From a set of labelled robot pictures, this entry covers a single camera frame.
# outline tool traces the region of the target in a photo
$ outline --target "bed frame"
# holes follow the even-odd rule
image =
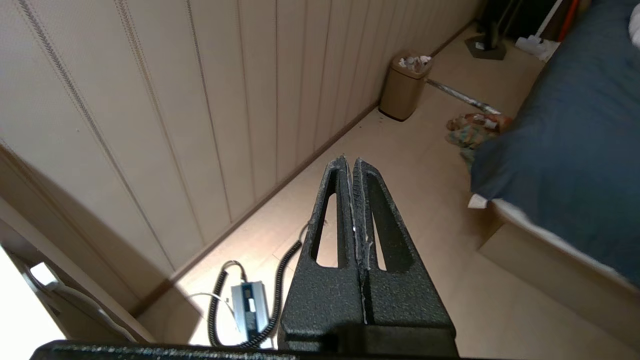
[[[496,212],[502,224],[494,227],[497,230],[479,249],[482,255],[640,351],[637,288],[585,264]]]

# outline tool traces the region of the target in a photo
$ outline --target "beige wall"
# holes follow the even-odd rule
[[[127,309],[478,0],[0,0],[0,195]]]

